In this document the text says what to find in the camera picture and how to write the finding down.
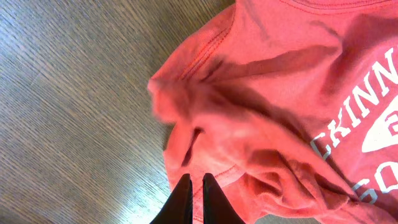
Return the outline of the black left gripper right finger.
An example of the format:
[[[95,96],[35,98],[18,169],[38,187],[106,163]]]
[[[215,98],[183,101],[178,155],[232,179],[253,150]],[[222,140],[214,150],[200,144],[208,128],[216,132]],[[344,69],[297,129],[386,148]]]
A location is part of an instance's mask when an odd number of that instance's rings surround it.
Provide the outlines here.
[[[203,223],[244,224],[211,173],[203,177]]]

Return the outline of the orange printed t-shirt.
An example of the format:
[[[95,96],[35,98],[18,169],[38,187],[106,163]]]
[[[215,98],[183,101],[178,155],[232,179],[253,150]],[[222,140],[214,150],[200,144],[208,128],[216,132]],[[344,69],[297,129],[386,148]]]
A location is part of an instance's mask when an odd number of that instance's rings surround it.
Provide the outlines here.
[[[396,1],[236,1],[148,88],[195,223],[206,173],[246,223],[397,222]]]

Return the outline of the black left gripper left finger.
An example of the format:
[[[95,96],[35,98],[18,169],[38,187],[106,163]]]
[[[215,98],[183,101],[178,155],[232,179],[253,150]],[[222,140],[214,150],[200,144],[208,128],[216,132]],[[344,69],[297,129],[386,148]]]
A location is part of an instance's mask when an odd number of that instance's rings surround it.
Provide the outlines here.
[[[160,212],[150,224],[192,224],[193,189],[190,174],[181,176]]]

